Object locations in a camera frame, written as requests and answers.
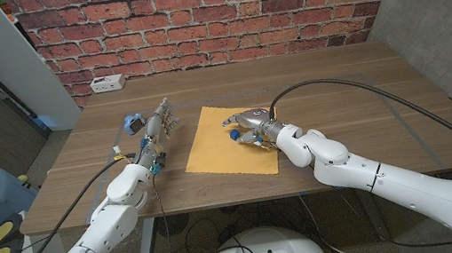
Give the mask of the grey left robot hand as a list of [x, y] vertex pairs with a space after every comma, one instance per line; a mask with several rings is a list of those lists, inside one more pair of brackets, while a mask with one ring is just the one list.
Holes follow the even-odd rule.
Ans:
[[150, 167], [165, 147], [173, 128], [177, 127], [180, 118], [172, 118], [171, 106], [164, 97], [158, 108], [148, 118], [145, 134], [141, 141], [141, 149], [137, 164]]

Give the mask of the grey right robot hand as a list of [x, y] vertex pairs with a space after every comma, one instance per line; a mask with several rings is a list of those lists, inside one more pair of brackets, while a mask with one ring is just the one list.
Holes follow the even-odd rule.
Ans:
[[242, 144], [253, 144], [266, 149], [276, 148], [276, 139], [284, 125], [270, 117], [264, 108], [255, 108], [237, 113], [222, 122], [222, 126], [236, 123], [238, 130], [230, 131], [230, 138]]

